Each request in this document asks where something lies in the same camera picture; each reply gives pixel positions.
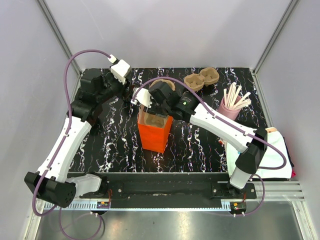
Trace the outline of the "orange paper bag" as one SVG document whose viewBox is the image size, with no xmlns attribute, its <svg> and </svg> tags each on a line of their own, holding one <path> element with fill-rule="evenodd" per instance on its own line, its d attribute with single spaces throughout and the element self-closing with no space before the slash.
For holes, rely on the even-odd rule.
<svg viewBox="0 0 320 240">
<path fill-rule="evenodd" d="M 142 148 L 144 150 L 164 153 L 170 129 L 173 123 L 173 118 L 171 116 L 168 116 L 168 120 L 163 128 L 146 125 L 144 122 L 144 107 L 145 106 L 142 105 L 142 107 L 139 109 L 137 119 L 138 131 L 142 143 Z"/>
</svg>

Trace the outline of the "brown pulp cup carrier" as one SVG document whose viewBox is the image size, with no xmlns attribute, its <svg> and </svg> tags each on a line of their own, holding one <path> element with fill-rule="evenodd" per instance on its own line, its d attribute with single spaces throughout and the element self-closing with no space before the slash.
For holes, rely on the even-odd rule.
<svg viewBox="0 0 320 240">
<path fill-rule="evenodd" d="M 176 89 L 175 84 L 172 81 L 166 80 L 166 79 L 157 79 L 149 87 L 150 88 L 155 88 L 155 86 L 159 87 L 160 86 L 159 83 L 165 86 L 169 86 L 172 89 L 172 91 Z M 151 108 L 147 108 L 146 106 L 143 108 L 144 123 L 148 126 L 164 128 L 169 119 L 168 114 L 156 103 L 152 104 L 151 106 L 152 106 Z"/>
</svg>

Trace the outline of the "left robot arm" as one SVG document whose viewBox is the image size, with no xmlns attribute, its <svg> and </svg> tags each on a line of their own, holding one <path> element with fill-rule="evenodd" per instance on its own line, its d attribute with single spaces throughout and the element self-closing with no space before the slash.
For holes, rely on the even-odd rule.
<svg viewBox="0 0 320 240">
<path fill-rule="evenodd" d="M 39 199 L 55 207 L 66 208 L 74 198 L 85 194 L 92 193 L 97 198 L 103 198 L 108 193 L 107 184 L 97 173 L 69 178 L 68 172 L 83 139 L 102 113 L 102 105 L 115 96 L 128 98 L 130 85 L 127 73 L 113 70 L 102 72 L 97 68 L 83 72 L 56 143 L 37 171 L 29 171 L 24 177 L 33 194 L 33 206 Z"/>
</svg>

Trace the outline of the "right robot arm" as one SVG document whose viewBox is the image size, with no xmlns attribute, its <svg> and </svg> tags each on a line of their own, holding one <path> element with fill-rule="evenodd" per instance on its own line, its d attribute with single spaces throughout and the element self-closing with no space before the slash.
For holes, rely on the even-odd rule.
<svg viewBox="0 0 320 240">
<path fill-rule="evenodd" d="M 150 86 L 152 102 L 175 120 L 201 127 L 231 144 L 239 156 L 227 185 L 228 195 L 239 198 L 247 181 L 254 175 L 268 148 L 268 134 L 263 128 L 253 129 L 210 108 L 190 89 L 179 95 L 167 82 Z"/>
</svg>

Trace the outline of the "stack of pulp carriers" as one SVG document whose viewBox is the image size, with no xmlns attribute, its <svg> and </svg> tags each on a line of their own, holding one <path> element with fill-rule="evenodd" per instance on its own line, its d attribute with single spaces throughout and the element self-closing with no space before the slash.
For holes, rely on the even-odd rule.
<svg viewBox="0 0 320 240">
<path fill-rule="evenodd" d="M 193 73 L 186 76 L 183 82 L 193 91 L 197 92 L 204 86 L 213 85 L 218 82 L 220 75 L 213 67 L 202 69 L 199 73 Z"/>
</svg>

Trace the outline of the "pink straw holder cup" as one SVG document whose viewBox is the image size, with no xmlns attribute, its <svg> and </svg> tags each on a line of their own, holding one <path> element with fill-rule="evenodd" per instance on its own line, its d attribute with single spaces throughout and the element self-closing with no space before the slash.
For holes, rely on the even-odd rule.
<svg viewBox="0 0 320 240">
<path fill-rule="evenodd" d="M 217 110 L 218 113 L 222 114 L 223 116 L 233 121 L 238 117 L 240 111 L 241 109 L 234 110 L 234 109 L 227 108 L 225 105 L 225 97 L 222 98 L 219 108 Z"/>
</svg>

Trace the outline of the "white folded cloth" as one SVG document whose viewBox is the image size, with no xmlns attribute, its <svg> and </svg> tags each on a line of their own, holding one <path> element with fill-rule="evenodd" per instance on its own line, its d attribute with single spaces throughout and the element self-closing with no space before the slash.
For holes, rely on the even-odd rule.
<svg viewBox="0 0 320 240">
<path fill-rule="evenodd" d="M 275 127 L 266 128 L 267 141 L 280 150 L 286 157 L 286 165 L 278 170 L 258 169 L 257 174 L 262 179 L 290 179 L 292 177 L 292 165 L 289 160 L 289 154 L 285 144 L 285 140 L 281 133 Z M 225 143 L 226 166 L 229 177 L 232 176 L 236 168 L 236 160 L 239 156 L 238 151 L 229 143 Z M 283 164 L 283 158 L 272 148 L 267 147 L 264 157 L 260 163 L 260 167 L 279 167 Z"/>
</svg>

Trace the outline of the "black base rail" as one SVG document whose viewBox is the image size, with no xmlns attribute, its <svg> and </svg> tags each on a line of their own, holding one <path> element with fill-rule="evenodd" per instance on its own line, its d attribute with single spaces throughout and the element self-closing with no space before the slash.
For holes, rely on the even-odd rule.
<svg viewBox="0 0 320 240">
<path fill-rule="evenodd" d="M 253 183 L 241 190 L 229 183 L 227 173 L 102 173 L 97 192 L 82 195 L 83 199 L 111 197 L 116 210 L 225 210 L 223 201 L 255 200 Z"/>
</svg>

